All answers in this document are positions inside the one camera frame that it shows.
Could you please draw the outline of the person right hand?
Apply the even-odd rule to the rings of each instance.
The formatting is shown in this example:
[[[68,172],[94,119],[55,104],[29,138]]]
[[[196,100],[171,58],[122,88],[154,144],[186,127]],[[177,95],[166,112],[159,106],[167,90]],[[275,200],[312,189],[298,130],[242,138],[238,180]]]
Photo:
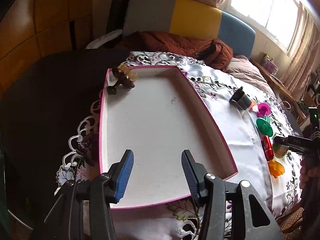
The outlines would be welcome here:
[[[308,181],[311,178],[320,178],[320,168],[319,166],[313,167],[313,168],[307,168],[305,164],[306,159],[302,159],[300,162],[301,169],[300,169],[300,182],[299,182],[299,188],[304,189],[307,186]]]

